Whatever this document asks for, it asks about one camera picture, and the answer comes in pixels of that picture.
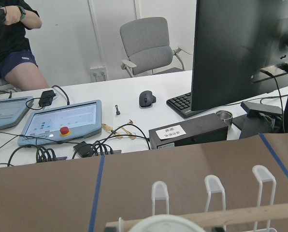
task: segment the white plastic hook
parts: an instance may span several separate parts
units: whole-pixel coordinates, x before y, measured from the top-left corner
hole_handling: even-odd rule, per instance
[[[124,220],[121,217],[118,219],[118,232],[124,232]]]
[[[261,203],[261,196],[262,196],[262,187],[264,182],[272,181],[272,193],[271,193],[271,200],[270,205],[273,205],[274,203],[274,197],[275,197],[275,190],[276,190],[276,180],[275,177],[270,173],[270,171],[262,166],[262,165],[256,165],[252,168],[252,172],[254,173],[257,181],[259,182],[259,191],[258,191],[258,200],[257,200],[257,207],[260,206]],[[266,224],[266,232],[272,232],[272,229],[270,229],[271,220],[267,221]],[[257,225],[258,222],[255,221],[254,224],[254,232],[257,231]]]
[[[207,192],[207,201],[205,206],[205,212],[208,212],[208,207],[210,205],[212,193],[221,193],[222,194],[222,210],[226,210],[226,194],[225,189],[223,188],[220,179],[215,175],[207,175],[204,179],[206,192]]]
[[[152,186],[152,215],[155,215],[155,200],[165,200],[167,214],[170,213],[169,194],[167,185],[163,181],[157,181]]]

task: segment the blue tape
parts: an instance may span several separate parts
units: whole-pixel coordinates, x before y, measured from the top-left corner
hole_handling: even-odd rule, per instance
[[[89,228],[88,232],[93,232],[95,228],[95,221],[97,216],[97,206],[99,201],[99,193],[100,193],[100,187],[101,187],[101,179],[102,179],[102,172],[104,167],[104,157],[101,156],[99,170],[98,170],[98,177],[96,182],[96,188],[95,188],[95,195],[94,195],[94,201],[92,203],[92,210],[90,215],[90,222],[89,222]]]
[[[264,142],[264,144],[266,145],[266,147],[269,149],[270,153],[272,154],[272,156],[274,157],[274,159],[278,163],[279,167],[282,169],[282,171],[284,172],[284,174],[288,178],[288,170],[287,170],[287,168],[284,166],[283,162],[278,157],[278,155],[276,154],[276,152],[274,151],[274,149],[270,145],[269,141],[267,141],[267,139],[265,138],[265,136],[263,134],[259,134],[259,136],[262,139],[262,141]]]

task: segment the chair armrest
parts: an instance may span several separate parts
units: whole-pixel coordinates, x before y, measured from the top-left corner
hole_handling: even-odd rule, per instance
[[[184,52],[188,53],[189,55],[193,55],[193,51],[191,49],[186,48],[186,47],[181,46],[181,45],[178,46],[176,53],[179,53],[180,51],[184,51]]]
[[[136,67],[136,64],[135,63],[132,63],[130,60],[126,60],[126,59],[123,59],[121,61],[124,65],[130,67],[130,68],[135,68]]]

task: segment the stainless steel cup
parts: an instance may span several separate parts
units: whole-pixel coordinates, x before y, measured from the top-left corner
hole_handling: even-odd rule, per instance
[[[231,129],[233,114],[229,111],[219,110],[216,114],[228,125],[228,130]]]

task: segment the cardboard surface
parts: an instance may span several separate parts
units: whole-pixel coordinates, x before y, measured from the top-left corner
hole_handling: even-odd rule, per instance
[[[288,169],[288,134],[265,135]],[[151,186],[168,186],[170,214],[203,212],[207,199],[204,178],[217,175],[226,191],[227,209],[253,207],[258,182],[254,165],[275,176],[275,203],[288,203],[288,179],[261,138],[116,154],[104,157],[97,207],[96,232],[106,222],[140,219],[152,214]],[[100,157],[0,168],[0,231],[87,232]],[[262,205],[269,203],[270,184],[264,185]],[[209,211],[221,209],[221,195],[212,195]],[[156,214],[165,202],[156,202]],[[272,227],[288,232],[287,220]],[[253,224],[228,226],[227,232],[252,230]]]
[[[87,232],[99,161],[0,168],[0,232]]]

